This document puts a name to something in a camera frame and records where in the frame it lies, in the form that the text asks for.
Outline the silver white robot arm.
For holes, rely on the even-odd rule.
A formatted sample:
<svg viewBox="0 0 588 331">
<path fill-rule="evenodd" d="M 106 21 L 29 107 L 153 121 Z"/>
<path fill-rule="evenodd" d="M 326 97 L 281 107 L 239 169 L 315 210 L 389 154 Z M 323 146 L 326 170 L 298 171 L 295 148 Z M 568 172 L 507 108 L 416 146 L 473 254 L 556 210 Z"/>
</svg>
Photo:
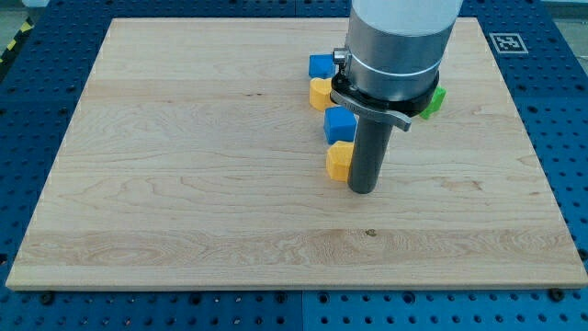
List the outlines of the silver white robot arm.
<svg viewBox="0 0 588 331">
<path fill-rule="evenodd" d="M 461 0 L 353 0 L 345 76 L 377 99 L 407 100 L 435 81 Z"/>
</svg>

